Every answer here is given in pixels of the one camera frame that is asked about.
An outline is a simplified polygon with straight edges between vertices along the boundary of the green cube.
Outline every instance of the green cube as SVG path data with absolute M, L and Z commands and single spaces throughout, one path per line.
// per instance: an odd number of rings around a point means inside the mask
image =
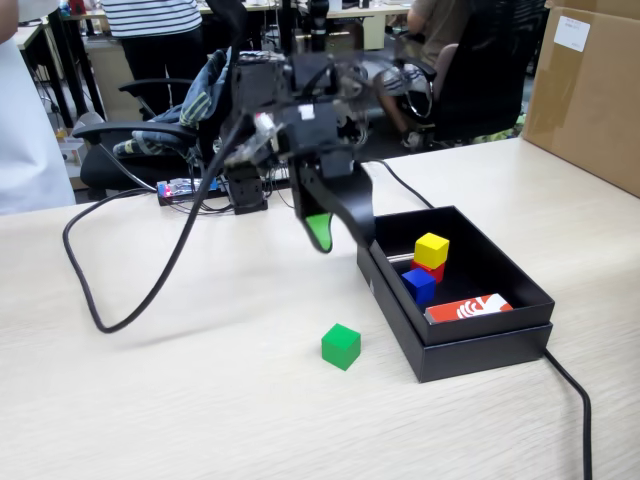
M 322 358 L 346 370 L 360 355 L 360 334 L 336 323 L 322 337 Z

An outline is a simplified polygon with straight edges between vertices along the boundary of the red card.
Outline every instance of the red card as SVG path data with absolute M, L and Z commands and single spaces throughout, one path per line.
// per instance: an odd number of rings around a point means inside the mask
M 497 293 L 427 308 L 436 323 L 513 310 Z

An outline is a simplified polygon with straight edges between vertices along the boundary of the striped shirt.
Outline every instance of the striped shirt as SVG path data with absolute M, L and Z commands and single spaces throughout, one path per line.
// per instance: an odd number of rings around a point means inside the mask
M 102 0 L 114 37 L 188 32 L 202 23 L 196 0 Z

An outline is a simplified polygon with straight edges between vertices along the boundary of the table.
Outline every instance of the table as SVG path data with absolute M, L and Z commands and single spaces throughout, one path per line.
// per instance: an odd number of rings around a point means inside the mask
M 389 163 L 556 300 L 549 349 L 591 395 L 594 478 L 634 478 L 640 200 L 518 139 Z M 376 213 L 422 208 L 369 168 Z M 416 383 L 340 222 L 323 256 L 278 195 L 202 217 L 150 308 L 105 336 L 60 238 L 83 208 L 0 218 L 0 478 L 582 478 L 580 399 L 544 360 Z M 147 293 L 184 220 L 149 196 L 76 225 L 105 322 Z M 347 372 L 320 358 L 335 322 L 362 333 Z
M 22 53 L 27 65 L 37 63 L 42 64 L 46 68 L 51 89 L 56 97 L 56 103 L 60 108 L 62 121 L 67 128 L 71 128 L 73 127 L 73 121 L 69 113 L 69 107 L 67 106 L 67 99 L 62 90 L 60 77 L 58 77 L 58 70 L 51 56 L 51 49 L 47 43 L 45 30 L 44 23 L 28 27 L 18 27 L 18 31 L 13 36 L 13 39 L 20 49 L 20 53 Z
M 384 28 L 387 15 L 406 14 L 410 10 L 410 6 L 404 5 L 381 5 L 379 7 L 370 8 L 350 8 L 348 10 L 330 11 L 327 19 L 345 19 L 357 18 L 362 19 L 362 28 L 364 30 L 364 49 L 380 50 L 384 48 Z M 307 13 L 306 3 L 300 4 L 298 10 Z

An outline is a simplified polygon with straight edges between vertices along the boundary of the white label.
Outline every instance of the white label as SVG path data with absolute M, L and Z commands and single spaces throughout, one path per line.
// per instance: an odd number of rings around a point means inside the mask
M 560 17 L 556 37 L 553 41 L 559 45 L 563 45 L 572 50 L 582 52 L 584 45 L 587 43 L 587 36 L 591 25 L 574 20 L 573 18 Z
M 298 111 L 303 120 L 313 120 L 316 118 L 313 113 L 313 105 L 300 105 Z

